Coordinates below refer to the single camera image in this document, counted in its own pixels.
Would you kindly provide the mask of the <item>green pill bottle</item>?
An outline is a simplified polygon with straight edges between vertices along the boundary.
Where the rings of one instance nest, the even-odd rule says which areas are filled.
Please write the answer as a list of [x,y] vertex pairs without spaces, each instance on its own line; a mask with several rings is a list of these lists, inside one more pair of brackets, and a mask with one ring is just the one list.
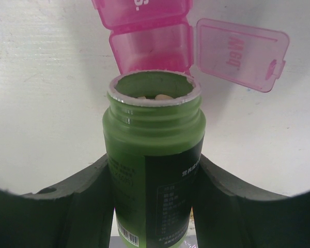
[[[164,94],[172,100],[137,99]],[[102,123],[117,227],[127,247],[184,240],[205,135],[200,85],[169,71],[113,79]]]

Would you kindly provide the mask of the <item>pink weekly pill organizer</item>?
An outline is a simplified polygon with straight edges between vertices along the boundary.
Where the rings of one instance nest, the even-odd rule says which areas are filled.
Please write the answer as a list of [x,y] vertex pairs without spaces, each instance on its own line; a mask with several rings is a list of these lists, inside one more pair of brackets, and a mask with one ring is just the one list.
[[188,23],[191,1],[93,2],[119,72],[199,71],[260,92],[272,90],[285,66],[284,32],[213,19]]

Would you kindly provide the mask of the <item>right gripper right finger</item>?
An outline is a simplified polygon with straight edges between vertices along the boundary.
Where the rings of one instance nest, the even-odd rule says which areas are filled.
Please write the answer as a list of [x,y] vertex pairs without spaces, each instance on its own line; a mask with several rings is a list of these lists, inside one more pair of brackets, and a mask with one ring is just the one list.
[[192,206],[199,247],[310,247],[310,191],[276,194],[201,156]]

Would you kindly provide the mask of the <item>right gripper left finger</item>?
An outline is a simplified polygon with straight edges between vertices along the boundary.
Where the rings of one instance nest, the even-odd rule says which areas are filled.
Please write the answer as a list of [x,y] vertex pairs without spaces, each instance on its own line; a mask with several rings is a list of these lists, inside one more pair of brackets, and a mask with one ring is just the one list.
[[106,156],[38,193],[0,189],[0,247],[108,247],[114,203]]

